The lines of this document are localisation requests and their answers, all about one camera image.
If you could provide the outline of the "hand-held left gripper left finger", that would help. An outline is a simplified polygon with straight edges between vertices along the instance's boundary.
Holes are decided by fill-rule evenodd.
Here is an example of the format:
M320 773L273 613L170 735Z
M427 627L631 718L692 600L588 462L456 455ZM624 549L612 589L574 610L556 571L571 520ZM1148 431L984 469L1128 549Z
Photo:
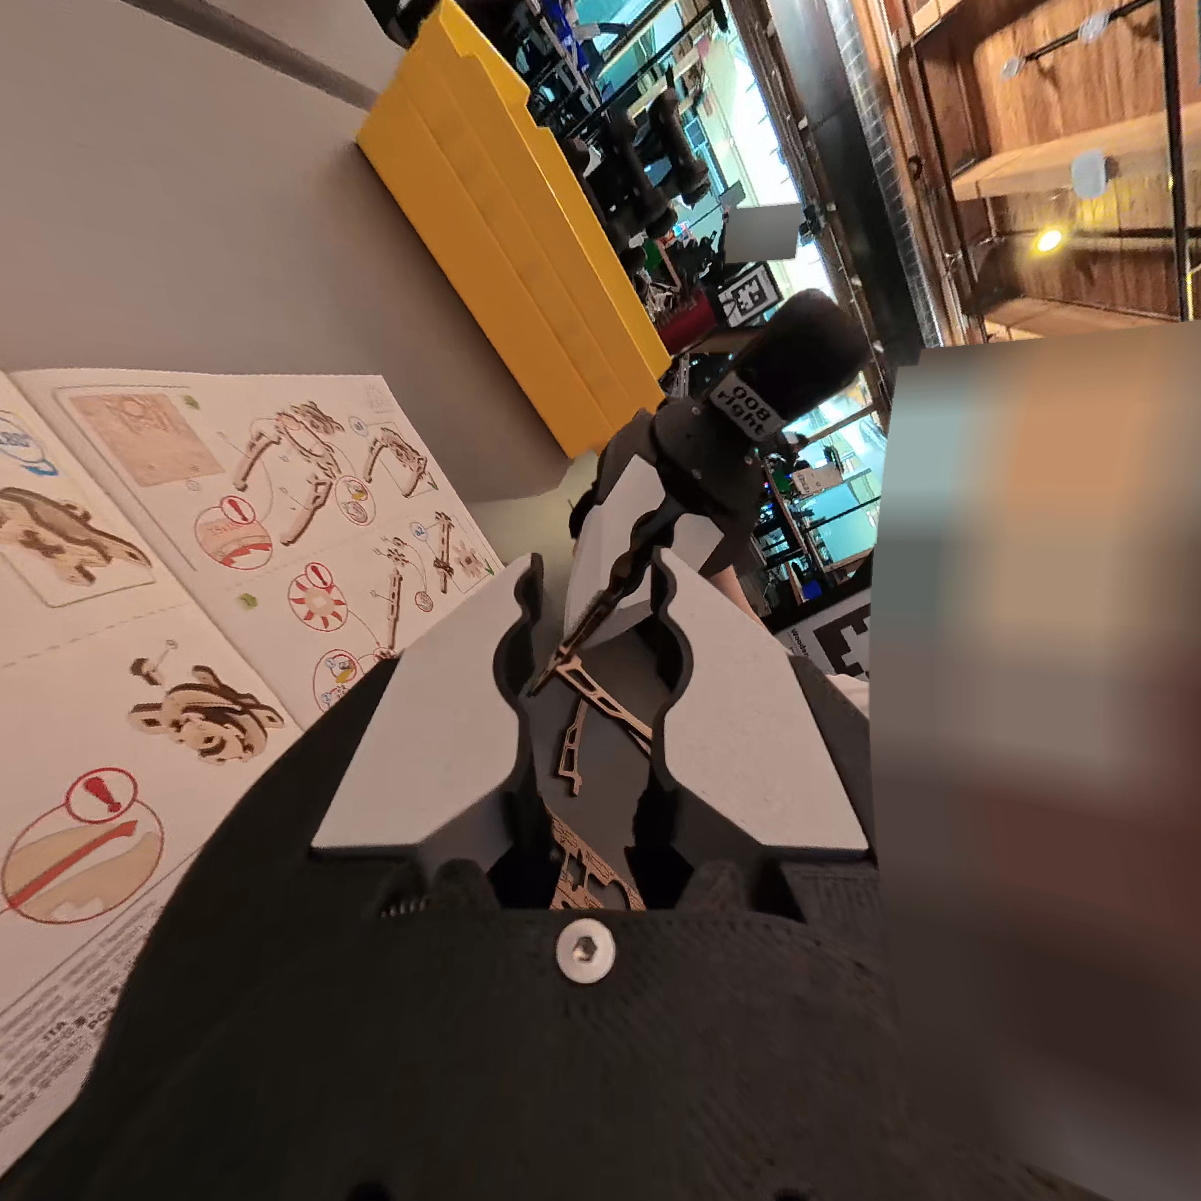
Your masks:
M522 701L543 582L543 555L522 555L398 654L312 850L501 859L546 846Z

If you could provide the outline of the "small printed tag sign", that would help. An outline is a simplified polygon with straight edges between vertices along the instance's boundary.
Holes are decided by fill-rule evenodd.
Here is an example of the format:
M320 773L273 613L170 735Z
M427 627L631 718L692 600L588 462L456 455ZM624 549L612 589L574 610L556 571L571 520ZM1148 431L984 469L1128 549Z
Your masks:
M716 287L721 321L725 331L765 323L784 306L784 291L770 264L743 266L740 275Z

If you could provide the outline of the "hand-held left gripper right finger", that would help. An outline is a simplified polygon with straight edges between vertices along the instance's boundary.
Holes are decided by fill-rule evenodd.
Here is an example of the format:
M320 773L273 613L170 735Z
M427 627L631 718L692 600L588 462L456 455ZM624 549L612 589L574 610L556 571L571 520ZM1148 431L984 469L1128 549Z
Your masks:
M852 800L793 657L681 555L653 555L654 669L638 850L682 859L864 859Z

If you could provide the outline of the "yellow plastic bin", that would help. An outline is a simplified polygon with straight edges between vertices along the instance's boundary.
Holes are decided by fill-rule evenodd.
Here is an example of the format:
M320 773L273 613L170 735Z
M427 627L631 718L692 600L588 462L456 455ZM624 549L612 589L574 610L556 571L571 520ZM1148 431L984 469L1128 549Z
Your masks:
M528 85L460 3L436 3L356 132L567 457L663 401L671 356Z

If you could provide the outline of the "black white tag poster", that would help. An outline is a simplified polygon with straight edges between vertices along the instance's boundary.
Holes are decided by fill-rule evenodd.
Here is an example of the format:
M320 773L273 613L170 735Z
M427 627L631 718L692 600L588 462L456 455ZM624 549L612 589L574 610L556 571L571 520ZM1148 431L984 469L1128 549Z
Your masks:
M868 682L868 617L872 591L857 591L793 622L776 641L793 657L811 660L823 675L846 675Z

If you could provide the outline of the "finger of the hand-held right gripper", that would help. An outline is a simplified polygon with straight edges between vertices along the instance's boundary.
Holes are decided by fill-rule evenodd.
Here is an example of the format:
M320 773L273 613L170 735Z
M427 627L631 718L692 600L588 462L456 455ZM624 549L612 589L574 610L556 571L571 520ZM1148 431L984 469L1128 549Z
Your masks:
M648 585L654 549L667 549L681 521L681 504L645 457L631 457L609 495L593 506L576 541L567 579L564 641L532 695L576 654L605 646L648 617L648 600L634 596Z
M682 557L692 571L702 571L713 549L722 544L722 532L704 515L682 515L673 526L667 549ZM593 635L593 646L602 646L634 625L653 617L653 571L644 571L644 579L634 596L621 598L616 613Z

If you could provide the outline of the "thin wooden lattice leg part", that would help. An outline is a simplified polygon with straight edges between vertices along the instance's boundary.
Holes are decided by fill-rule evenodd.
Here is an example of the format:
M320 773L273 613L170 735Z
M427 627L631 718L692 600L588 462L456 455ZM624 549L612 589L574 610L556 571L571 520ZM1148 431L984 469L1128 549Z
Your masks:
M564 727L558 769L556 769L556 778L562 778L571 787L571 796L579 796L582 789L579 746L582 746L585 710L594 710L609 723L616 723L645 758L653 756L653 729L588 675L579 654L571 657L556 654L549 669L539 672L533 682L528 682L524 695L528 697L539 695L551 680L564 682L579 697L574 718Z

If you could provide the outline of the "paper instruction booklet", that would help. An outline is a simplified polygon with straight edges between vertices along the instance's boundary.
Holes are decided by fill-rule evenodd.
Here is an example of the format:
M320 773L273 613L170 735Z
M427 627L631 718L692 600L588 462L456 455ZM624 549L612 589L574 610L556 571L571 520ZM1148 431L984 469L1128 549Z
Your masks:
M2 375L2 1170L232 805L503 571L374 375Z

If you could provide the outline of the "wooden wall shelf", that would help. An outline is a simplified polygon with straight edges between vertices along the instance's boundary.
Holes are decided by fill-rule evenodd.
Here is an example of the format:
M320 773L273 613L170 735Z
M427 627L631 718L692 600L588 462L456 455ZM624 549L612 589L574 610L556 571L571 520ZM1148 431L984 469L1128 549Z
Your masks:
M938 343L1199 321L1199 3L853 3ZM1031 259L1031 235L1071 241Z

